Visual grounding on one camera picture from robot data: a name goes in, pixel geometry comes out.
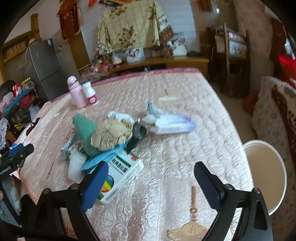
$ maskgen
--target pink bottle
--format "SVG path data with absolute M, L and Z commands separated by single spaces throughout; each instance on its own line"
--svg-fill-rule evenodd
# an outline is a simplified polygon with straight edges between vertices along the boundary
M 88 100 L 85 98 L 83 94 L 83 90 L 81 85 L 75 76 L 70 76 L 67 80 L 68 88 L 70 91 L 70 95 L 72 96 L 72 101 L 77 106 L 78 109 L 81 109 L 88 104 Z

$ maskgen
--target framed photo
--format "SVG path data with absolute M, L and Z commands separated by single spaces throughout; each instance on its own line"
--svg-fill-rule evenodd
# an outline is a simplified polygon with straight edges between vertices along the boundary
M 145 55 L 143 48 L 134 48 L 126 51 L 126 61 L 128 63 L 134 63 L 138 61 L 144 61 Z

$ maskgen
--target white bottle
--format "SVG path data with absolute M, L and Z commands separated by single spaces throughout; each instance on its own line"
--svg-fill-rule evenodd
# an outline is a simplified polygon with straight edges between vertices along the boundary
M 82 85 L 84 95 L 88 99 L 89 104 L 97 104 L 99 102 L 98 96 L 95 92 L 95 90 L 91 87 L 90 82 L 86 82 Z

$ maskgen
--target wooden chair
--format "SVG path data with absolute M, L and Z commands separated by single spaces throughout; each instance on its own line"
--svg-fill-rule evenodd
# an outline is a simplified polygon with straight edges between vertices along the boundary
M 249 33 L 243 37 L 244 43 L 235 39 L 229 39 L 228 33 L 238 34 L 229 30 L 226 23 L 223 24 L 225 51 L 217 52 L 217 46 L 213 48 L 211 59 L 211 80 L 218 81 L 220 92 L 231 97 L 245 97 L 250 89 L 250 42 Z M 238 57 L 229 54 L 230 41 L 238 42 L 247 47 L 246 56 Z

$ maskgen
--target trash bin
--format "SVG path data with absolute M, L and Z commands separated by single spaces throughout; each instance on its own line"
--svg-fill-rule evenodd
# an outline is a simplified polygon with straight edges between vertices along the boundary
M 287 172 L 282 157 L 269 143 L 252 140 L 243 145 L 254 186 L 265 200 L 268 214 L 272 215 L 281 205 L 287 188 Z

